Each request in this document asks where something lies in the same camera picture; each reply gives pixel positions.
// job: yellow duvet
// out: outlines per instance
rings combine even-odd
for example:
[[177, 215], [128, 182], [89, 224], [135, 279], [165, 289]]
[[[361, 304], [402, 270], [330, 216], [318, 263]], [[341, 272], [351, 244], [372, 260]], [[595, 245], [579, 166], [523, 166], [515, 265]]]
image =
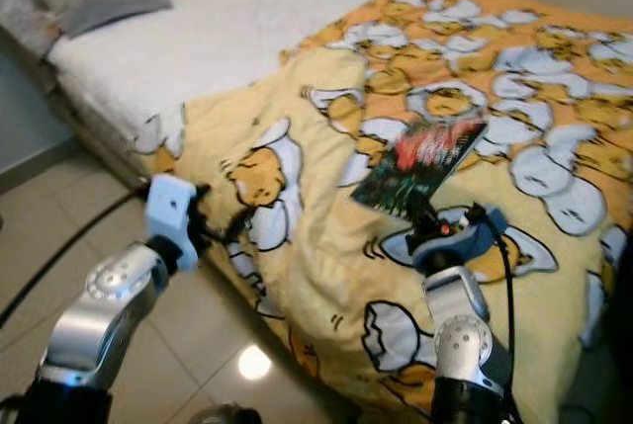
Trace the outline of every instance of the yellow duvet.
[[[182, 145], [144, 157], [211, 184], [214, 228], [254, 208], [211, 258], [311, 375], [421, 418], [435, 356], [409, 224], [349, 196], [408, 123], [486, 114], [432, 200], [449, 221], [472, 202], [507, 216], [514, 393], [526, 422], [556, 422], [630, 227], [633, 23], [532, 0], [373, 0], [283, 57], [248, 88], [187, 102]], [[498, 249], [466, 266], [505, 341]]]

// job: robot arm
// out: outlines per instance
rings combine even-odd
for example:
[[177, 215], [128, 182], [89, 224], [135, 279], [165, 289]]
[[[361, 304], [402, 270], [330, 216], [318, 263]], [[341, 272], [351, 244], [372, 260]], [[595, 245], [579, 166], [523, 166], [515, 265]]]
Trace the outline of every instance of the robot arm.
[[100, 263], [81, 297], [55, 324], [19, 424], [105, 424], [112, 387], [132, 337], [170, 276], [192, 271], [208, 246], [196, 207], [208, 188], [168, 175], [152, 180], [149, 239]]
[[[485, 214], [499, 232], [507, 228], [498, 209], [484, 212], [474, 206], [471, 212]], [[460, 221], [463, 229], [455, 231], [426, 204], [407, 239], [413, 265], [424, 275], [422, 286], [435, 324], [431, 417], [438, 424], [498, 424], [509, 418], [504, 408], [511, 358], [488, 326], [490, 313], [477, 280], [463, 266], [484, 254], [495, 238], [486, 224], [471, 224], [468, 216]]]

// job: tiled floor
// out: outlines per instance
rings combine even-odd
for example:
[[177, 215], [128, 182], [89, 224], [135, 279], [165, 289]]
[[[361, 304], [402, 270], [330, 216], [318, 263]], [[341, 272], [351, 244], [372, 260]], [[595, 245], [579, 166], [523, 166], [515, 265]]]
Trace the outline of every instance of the tiled floor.
[[[0, 307], [67, 237], [124, 192], [98, 163], [79, 154], [1, 196]], [[87, 273], [106, 255], [143, 239], [143, 230], [141, 204], [126, 205], [28, 297], [0, 336], [0, 396], [25, 390], [56, 319], [80, 293]], [[254, 353], [257, 366], [271, 360], [261, 379], [240, 373], [244, 351]], [[113, 393], [115, 424], [187, 423], [199, 410], [230, 401], [256, 407], [265, 423], [347, 422], [355, 412], [310, 381], [209, 267], [172, 280], [136, 333]]]

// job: book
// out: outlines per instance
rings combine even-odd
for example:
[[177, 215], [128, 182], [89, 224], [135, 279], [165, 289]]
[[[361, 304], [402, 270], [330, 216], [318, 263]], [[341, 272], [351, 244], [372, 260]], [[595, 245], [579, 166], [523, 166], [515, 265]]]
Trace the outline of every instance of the book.
[[487, 123], [412, 125], [352, 193], [352, 199], [379, 212], [411, 221], [411, 194], [428, 201], [484, 135]]

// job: white mattress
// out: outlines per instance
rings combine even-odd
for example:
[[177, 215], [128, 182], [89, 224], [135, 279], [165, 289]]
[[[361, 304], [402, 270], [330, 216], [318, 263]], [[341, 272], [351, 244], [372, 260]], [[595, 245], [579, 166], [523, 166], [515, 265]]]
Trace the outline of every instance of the white mattress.
[[129, 140], [156, 115], [179, 123], [188, 99], [273, 73], [280, 50], [367, 0], [172, 1], [173, 10], [62, 38], [48, 56], [69, 94]]

